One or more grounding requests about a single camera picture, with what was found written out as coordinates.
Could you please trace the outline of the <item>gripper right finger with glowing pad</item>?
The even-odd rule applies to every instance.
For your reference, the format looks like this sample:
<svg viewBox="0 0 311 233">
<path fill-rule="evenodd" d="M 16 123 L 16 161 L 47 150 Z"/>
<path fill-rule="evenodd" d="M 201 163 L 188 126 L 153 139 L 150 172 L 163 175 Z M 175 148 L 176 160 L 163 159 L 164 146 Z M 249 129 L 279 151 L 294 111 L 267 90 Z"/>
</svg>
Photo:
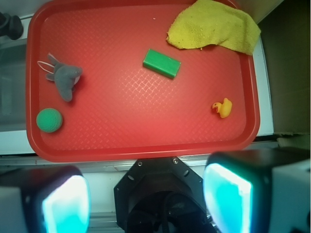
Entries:
<svg viewBox="0 0 311 233">
<path fill-rule="evenodd" d="M 308 233 L 311 152 L 284 147 L 213 153 L 203 192 L 222 233 Z"/>
</svg>

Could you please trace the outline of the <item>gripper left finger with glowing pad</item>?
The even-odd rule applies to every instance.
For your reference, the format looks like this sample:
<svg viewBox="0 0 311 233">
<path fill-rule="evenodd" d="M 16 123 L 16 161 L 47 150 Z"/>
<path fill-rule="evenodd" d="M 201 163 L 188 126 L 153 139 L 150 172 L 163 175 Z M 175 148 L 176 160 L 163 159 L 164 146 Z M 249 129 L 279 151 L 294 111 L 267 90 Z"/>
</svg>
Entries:
<svg viewBox="0 0 311 233">
<path fill-rule="evenodd" d="M 2 233 L 86 233 L 90 190 L 75 166 L 19 168 L 0 176 Z"/>
</svg>

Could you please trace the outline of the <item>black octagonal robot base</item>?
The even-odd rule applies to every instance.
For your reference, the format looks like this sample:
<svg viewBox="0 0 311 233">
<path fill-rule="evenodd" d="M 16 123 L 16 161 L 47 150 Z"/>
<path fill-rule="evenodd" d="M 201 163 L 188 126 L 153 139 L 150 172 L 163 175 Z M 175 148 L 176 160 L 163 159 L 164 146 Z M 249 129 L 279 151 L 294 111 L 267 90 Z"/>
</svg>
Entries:
<svg viewBox="0 0 311 233">
<path fill-rule="evenodd" d="M 139 159 L 114 187 L 126 233 L 214 233 L 203 179 L 177 157 Z"/>
</svg>

